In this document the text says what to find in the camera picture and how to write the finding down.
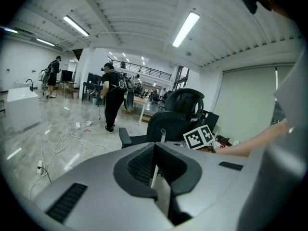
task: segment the chair armrest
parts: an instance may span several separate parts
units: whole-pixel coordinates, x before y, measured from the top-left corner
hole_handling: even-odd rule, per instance
[[[131,146],[132,142],[131,142],[130,136],[127,133],[126,128],[119,129],[119,136],[122,142],[122,148]]]

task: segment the white counter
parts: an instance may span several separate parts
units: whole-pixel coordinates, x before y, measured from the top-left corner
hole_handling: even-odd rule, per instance
[[[7,114],[15,132],[40,122],[39,96],[29,87],[10,89]]]

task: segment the railing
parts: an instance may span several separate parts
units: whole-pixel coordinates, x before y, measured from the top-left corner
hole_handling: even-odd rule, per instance
[[[119,67],[119,68],[121,67],[121,61],[112,60],[112,63],[114,67]],[[141,74],[151,75],[151,76],[161,78],[161,79],[166,79],[166,80],[171,79],[171,74],[167,74],[162,71],[158,71],[158,70],[145,67],[145,66],[141,66],[141,65],[137,65],[137,64],[131,64],[131,63],[125,62],[125,69],[135,71]]]

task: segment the bucket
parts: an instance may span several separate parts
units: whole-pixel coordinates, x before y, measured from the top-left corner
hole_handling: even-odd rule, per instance
[[[96,105],[96,103],[97,103],[97,98],[93,98],[92,99],[92,104]]]

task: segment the linear light fixture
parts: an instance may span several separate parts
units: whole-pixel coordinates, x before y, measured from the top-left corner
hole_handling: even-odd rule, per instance
[[[49,42],[47,42],[47,41],[43,41],[43,40],[41,40],[41,39],[39,39],[39,38],[37,38],[37,41],[42,42],[42,43],[44,43],[44,44],[49,44],[49,45],[51,45],[51,46],[55,46],[54,44],[51,44],[51,43],[49,43]]]
[[[13,30],[13,29],[10,29],[10,28],[4,28],[3,30],[11,32],[11,33],[18,33],[16,30]]]
[[[185,39],[186,35],[190,32],[192,27],[196,24],[196,22],[200,19],[200,16],[190,12],[189,15],[186,18],[186,21],[184,22],[181,30],[179,31],[177,37],[175,38],[172,46],[173,47],[179,47],[180,44],[183,42]]]
[[[89,36],[89,33],[87,33],[84,29],[81,28],[75,21],[73,21],[68,15],[63,18],[65,21],[67,21],[71,26],[73,26],[75,29],[77,29],[82,35]]]

